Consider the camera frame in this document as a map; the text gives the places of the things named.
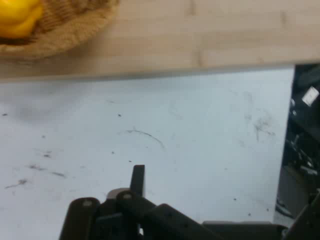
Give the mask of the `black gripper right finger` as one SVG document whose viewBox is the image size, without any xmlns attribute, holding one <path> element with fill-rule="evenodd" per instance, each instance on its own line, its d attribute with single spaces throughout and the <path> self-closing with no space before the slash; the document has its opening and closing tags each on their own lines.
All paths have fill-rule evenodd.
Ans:
<svg viewBox="0 0 320 240">
<path fill-rule="evenodd" d="M 308 204 L 297 216 L 284 235 L 285 240 L 320 239 L 320 193 L 312 195 Z"/>
</svg>

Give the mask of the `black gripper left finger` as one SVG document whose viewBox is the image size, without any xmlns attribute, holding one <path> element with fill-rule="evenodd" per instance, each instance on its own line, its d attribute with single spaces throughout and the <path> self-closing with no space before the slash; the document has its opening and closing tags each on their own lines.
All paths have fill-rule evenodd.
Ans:
<svg viewBox="0 0 320 240">
<path fill-rule="evenodd" d="M 130 187 L 100 203 L 78 198 L 68 207 L 61 240 L 218 240 L 213 233 L 167 204 L 143 196 L 145 166 L 133 167 Z"/>
</svg>

